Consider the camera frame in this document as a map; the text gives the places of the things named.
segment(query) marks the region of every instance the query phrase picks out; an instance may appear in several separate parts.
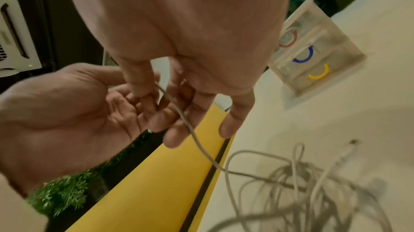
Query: cord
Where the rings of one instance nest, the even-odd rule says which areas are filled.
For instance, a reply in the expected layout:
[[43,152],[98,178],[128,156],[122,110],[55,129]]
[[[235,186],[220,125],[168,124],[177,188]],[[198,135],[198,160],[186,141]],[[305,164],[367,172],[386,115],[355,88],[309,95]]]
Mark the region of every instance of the cord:
[[[249,222],[253,221],[265,221],[270,219],[277,219],[282,218],[285,222],[284,230],[287,231],[288,227],[292,228],[292,231],[300,232],[302,229],[302,224],[300,221],[300,213],[303,213],[305,216],[304,219],[304,231],[310,232],[312,231],[314,225],[318,224],[320,225],[321,219],[320,216],[317,216],[316,214],[316,202],[321,200],[321,206],[319,207],[319,214],[323,212],[324,203],[332,204],[332,200],[329,199],[329,196],[325,193],[323,189],[324,182],[329,179],[331,181],[337,182],[343,186],[350,187],[353,191],[357,193],[365,194],[365,196],[368,196],[371,199],[372,207],[374,208],[377,217],[374,217],[372,215],[367,215],[370,219],[377,220],[382,228],[382,231],[384,232],[392,232],[391,224],[384,213],[383,209],[379,205],[376,198],[366,189],[364,189],[361,186],[358,186],[357,184],[354,184],[346,179],[343,179],[341,177],[336,176],[333,174],[334,169],[337,166],[343,165],[347,159],[355,152],[357,147],[357,141],[351,140],[350,144],[344,149],[344,151],[333,160],[333,163],[330,165],[329,168],[326,170],[319,169],[315,167],[312,163],[306,163],[302,162],[302,156],[304,154],[304,144],[298,143],[294,146],[293,152],[292,152],[292,160],[273,155],[268,153],[263,153],[259,151],[253,151],[253,150],[240,150],[237,151],[231,155],[229,155],[228,159],[226,160],[225,167],[221,167],[203,148],[200,141],[198,140],[197,135],[194,132],[193,127],[188,122],[186,116],[184,115],[184,112],[177,106],[175,100],[159,85],[157,85],[159,90],[165,95],[165,97],[171,102],[174,109],[177,111],[177,113],[180,115],[181,119],[183,120],[186,128],[190,132],[190,135],[194,139],[194,142],[196,143],[198,149],[200,152],[212,163],[212,165],[218,169],[219,171],[224,172],[224,177],[226,181],[226,187],[227,192],[229,194],[230,202],[233,206],[233,209],[235,211],[235,217],[226,219],[215,226],[213,226],[209,232],[219,232],[220,230],[232,226],[235,224],[241,224],[244,231],[251,232],[250,228],[248,227]],[[301,151],[299,153],[299,156],[296,157],[297,149],[301,148]],[[229,165],[231,163],[231,160],[240,154],[255,154],[259,156],[269,157],[275,160],[280,160],[284,162],[286,165],[281,166],[274,170],[268,177],[261,177],[256,176],[248,173],[241,173],[241,172],[235,172],[229,170]],[[230,184],[230,178],[229,175],[238,175],[238,176],[245,176],[251,178],[246,184],[242,185],[239,190],[239,197],[238,197],[238,204],[235,200],[235,196],[233,194],[231,184]],[[293,179],[293,186],[289,183],[287,183],[287,180],[289,177],[292,177]],[[300,187],[298,185],[298,178],[302,178],[306,182],[306,187]],[[241,193],[242,190],[248,185],[253,182],[262,181],[264,184],[260,187],[259,192],[263,190],[263,188],[266,185],[270,185],[270,193],[269,197],[266,200],[264,211],[262,213],[254,213],[254,214],[242,214],[242,201],[241,201]],[[294,190],[294,197],[292,202],[288,205],[285,205],[283,207],[279,206],[280,198],[282,193],[289,193],[286,191],[286,189]],[[354,208],[354,212],[359,212],[358,208]],[[329,212],[331,215],[334,214],[334,211],[326,211]],[[293,214],[293,221],[290,221],[288,219],[289,214]],[[336,224],[336,228],[342,226],[342,224]]]

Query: tangled cable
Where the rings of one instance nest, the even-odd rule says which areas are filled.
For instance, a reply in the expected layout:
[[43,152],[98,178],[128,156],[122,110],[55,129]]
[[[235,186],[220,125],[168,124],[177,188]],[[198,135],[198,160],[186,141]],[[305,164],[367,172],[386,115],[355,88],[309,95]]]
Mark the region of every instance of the tangled cable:
[[[376,216],[366,213],[361,210],[358,206],[352,206],[352,212],[359,212],[370,219],[377,221],[382,228],[383,232],[392,232],[391,224],[379,205],[377,199],[372,195],[368,190],[363,187],[354,184],[346,179],[343,179],[339,176],[333,174],[333,170],[336,167],[343,165],[346,160],[355,152],[356,147],[358,146],[357,140],[351,140],[344,151],[339,155],[338,158],[335,158],[330,167],[326,170],[322,170],[314,166],[312,163],[302,162],[302,156],[304,154],[304,145],[302,143],[296,144],[293,149],[292,159],[285,157],[280,157],[273,154],[253,151],[253,150],[240,150],[231,154],[223,168],[220,166],[203,148],[200,141],[198,140],[193,127],[188,122],[184,112],[177,106],[174,99],[160,86],[158,88],[165,95],[165,97],[171,102],[174,109],[180,115],[183,120],[186,128],[190,132],[194,142],[196,143],[198,149],[201,153],[213,164],[213,166],[224,172],[227,192],[230,197],[233,209],[236,216],[233,218],[226,219],[214,227],[212,227],[209,232],[219,232],[220,230],[234,225],[241,224],[244,231],[251,232],[248,223],[252,221],[265,221],[273,220],[276,218],[281,218],[284,222],[284,231],[294,231],[294,232],[316,232],[321,231],[324,225],[326,225],[332,216],[335,213],[335,202],[332,200],[331,196],[327,193],[327,182],[335,182],[341,184],[345,187],[350,188],[352,191],[362,194],[365,197],[370,198],[371,206],[376,212]],[[297,157],[297,149],[300,148],[299,156]],[[229,170],[229,165],[231,160],[240,154],[256,154],[276,160],[280,160],[286,163],[285,166],[279,167],[274,170],[268,177],[261,177],[247,173],[235,172]],[[238,203],[235,200],[233,191],[230,185],[229,175],[238,175],[251,178],[250,181],[242,185],[239,191]],[[293,185],[289,184],[287,181],[291,178],[293,180]],[[304,187],[299,186],[298,181],[302,179],[306,183]],[[263,213],[254,213],[254,214],[243,214],[241,210],[241,194],[242,190],[253,182],[262,181],[264,182],[259,191],[261,191],[264,186],[270,186],[269,196],[266,200]],[[287,193],[290,195],[289,191],[293,190],[294,197],[292,197],[292,203],[285,205],[283,207],[279,206],[282,193]],[[348,231],[351,227],[351,219],[348,218],[347,222],[341,223],[337,216],[336,218],[336,228],[337,231]],[[283,231],[279,228],[275,228],[275,231]]]

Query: colored ring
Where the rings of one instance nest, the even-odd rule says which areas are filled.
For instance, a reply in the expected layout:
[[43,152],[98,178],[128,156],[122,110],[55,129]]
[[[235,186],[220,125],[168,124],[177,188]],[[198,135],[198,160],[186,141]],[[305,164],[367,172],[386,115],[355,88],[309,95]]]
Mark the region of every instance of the colored ring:
[[293,45],[297,41],[298,31],[295,29],[292,33],[293,33],[293,41],[291,43],[287,44],[287,45],[279,44],[279,47],[290,47],[291,45]]
[[325,70],[322,74],[320,74],[320,75],[308,75],[307,77],[310,78],[310,79],[321,79],[321,78],[323,78],[324,76],[326,76],[329,73],[328,64],[325,64],[324,67],[325,67]]
[[309,61],[312,58],[312,56],[314,55],[314,47],[310,46],[310,47],[308,47],[308,49],[309,49],[309,56],[306,59],[298,60],[297,58],[294,58],[292,61],[296,62],[296,63],[305,63],[305,62]]

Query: black handle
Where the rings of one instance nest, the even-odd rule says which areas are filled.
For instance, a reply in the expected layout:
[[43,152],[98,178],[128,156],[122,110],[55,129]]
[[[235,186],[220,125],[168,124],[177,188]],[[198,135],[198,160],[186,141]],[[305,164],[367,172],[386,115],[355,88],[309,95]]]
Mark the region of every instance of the black handle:
[[10,16],[9,16],[9,13],[7,12],[8,7],[9,7],[9,5],[7,5],[7,4],[2,5],[2,7],[0,9],[1,15],[3,16],[3,19],[6,22],[6,25],[9,28],[10,33],[12,34],[13,40],[16,43],[16,46],[17,46],[17,49],[20,52],[20,55],[22,57],[29,58],[26,55],[25,49],[23,48],[23,45],[22,45],[22,42],[20,41],[19,36],[16,33],[16,29],[14,28],[13,22],[12,22]]

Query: sleeve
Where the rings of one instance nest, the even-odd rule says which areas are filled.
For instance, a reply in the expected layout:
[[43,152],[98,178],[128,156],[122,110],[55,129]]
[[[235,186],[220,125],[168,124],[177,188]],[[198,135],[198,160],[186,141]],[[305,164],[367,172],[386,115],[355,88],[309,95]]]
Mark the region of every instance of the sleeve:
[[0,231],[42,232],[47,217],[37,213],[0,173]]

